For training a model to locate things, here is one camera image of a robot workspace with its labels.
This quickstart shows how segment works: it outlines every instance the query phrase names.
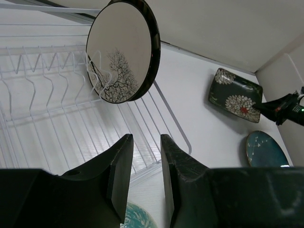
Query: rectangular plate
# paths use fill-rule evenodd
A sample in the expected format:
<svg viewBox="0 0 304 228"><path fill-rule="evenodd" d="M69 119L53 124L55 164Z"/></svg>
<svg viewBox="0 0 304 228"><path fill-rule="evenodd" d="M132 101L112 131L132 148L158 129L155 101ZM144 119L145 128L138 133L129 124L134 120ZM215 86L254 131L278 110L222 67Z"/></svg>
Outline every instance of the rectangular plate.
<svg viewBox="0 0 304 228"><path fill-rule="evenodd" d="M219 68L209 92L209 101L248 121L258 123L260 111L252 105L262 102L263 88L251 81Z"/></svg>

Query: white wire dish rack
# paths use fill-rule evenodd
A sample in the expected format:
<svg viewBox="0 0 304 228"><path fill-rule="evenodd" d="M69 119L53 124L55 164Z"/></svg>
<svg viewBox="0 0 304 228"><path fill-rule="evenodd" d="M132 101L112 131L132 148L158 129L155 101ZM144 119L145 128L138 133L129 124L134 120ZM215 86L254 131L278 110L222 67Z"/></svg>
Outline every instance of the white wire dish rack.
<svg viewBox="0 0 304 228"><path fill-rule="evenodd" d="M94 72L89 70L85 45L75 44L79 40L63 46L17 47L20 42L29 44L28 39L12 43L20 37L39 38L39 44L50 37L53 41L54 34L47 33L50 27L89 28L89 24L49 22L0 24L0 28L10 28L8 34L0 35L0 168L43 168L60 175L102 153L126 133L134 136L131 181L160 168L160 134L171 135L191 153L156 82L137 101L110 104L88 80L88 72ZM34 35L12 35L20 26L37 30ZM62 42L71 36L84 35L56 38Z"/></svg>

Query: plate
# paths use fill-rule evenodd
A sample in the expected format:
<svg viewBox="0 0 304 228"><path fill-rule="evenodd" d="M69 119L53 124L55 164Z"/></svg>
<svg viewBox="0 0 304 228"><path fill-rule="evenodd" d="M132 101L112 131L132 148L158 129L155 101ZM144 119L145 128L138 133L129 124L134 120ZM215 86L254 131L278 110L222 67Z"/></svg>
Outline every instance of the plate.
<svg viewBox="0 0 304 228"><path fill-rule="evenodd" d="M140 206L127 203L124 224L121 228L157 228L151 215Z"/></svg>
<svg viewBox="0 0 304 228"><path fill-rule="evenodd" d="M100 97L123 103L142 97L160 64L155 16L144 0L112 0L94 20L86 44L88 75Z"/></svg>
<svg viewBox="0 0 304 228"><path fill-rule="evenodd" d="M246 141L246 151L252 167L289 167L279 144L265 132L250 133Z"/></svg>
<svg viewBox="0 0 304 228"><path fill-rule="evenodd" d="M252 107L262 102L263 88L256 83L219 68L209 92L209 101L222 109L254 123L261 113Z"/></svg>

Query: teal plate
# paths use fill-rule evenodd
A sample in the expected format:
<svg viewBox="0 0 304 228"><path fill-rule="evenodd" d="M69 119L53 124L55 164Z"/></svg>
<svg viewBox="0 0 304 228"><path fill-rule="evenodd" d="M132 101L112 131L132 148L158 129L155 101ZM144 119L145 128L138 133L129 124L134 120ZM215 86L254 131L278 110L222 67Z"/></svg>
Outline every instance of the teal plate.
<svg viewBox="0 0 304 228"><path fill-rule="evenodd" d="M124 224L121 228L157 228L151 215L143 208L128 202Z"/></svg>
<svg viewBox="0 0 304 228"><path fill-rule="evenodd" d="M263 88L256 83L219 68L209 92L209 101L248 121L258 123L261 113L253 108L262 103Z"/></svg>
<svg viewBox="0 0 304 228"><path fill-rule="evenodd" d="M250 133L246 141L246 151L252 167L289 167L279 144L265 132Z"/></svg>

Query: tree branch pattern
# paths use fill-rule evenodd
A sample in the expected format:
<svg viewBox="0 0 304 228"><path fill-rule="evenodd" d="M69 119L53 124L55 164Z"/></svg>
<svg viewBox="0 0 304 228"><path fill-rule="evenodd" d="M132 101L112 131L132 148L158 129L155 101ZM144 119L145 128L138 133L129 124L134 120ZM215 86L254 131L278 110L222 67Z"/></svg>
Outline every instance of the tree branch pattern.
<svg viewBox="0 0 304 228"><path fill-rule="evenodd" d="M109 73L101 73L91 62L90 68L98 76L98 80L96 77L93 78L93 81L97 81L96 85L93 84L93 86L99 94L101 93L101 97L108 102L121 103L127 101L138 89L134 74L123 52L117 48L108 53L107 57L110 60L109 68L112 72L112 79Z"/></svg>

